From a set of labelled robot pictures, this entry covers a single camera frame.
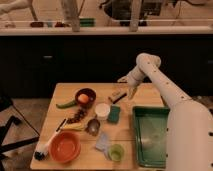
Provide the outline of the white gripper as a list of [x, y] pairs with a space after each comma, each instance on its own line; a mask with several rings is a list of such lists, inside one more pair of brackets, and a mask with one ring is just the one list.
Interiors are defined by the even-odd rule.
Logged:
[[142, 76], [140, 74], [135, 74], [130, 71], [126, 76], [122, 76], [117, 80], [118, 83], [127, 83], [130, 87], [128, 89], [128, 98], [132, 99], [137, 92], [137, 86], [141, 84]]

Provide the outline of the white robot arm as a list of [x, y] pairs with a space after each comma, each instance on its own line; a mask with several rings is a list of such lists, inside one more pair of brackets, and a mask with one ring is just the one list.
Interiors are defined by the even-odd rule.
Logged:
[[170, 108], [166, 134], [165, 171], [213, 171], [213, 115], [159, 69], [159, 56], [140, 53], [136, 66], [119, 79], [132, 99], [148, 77]]

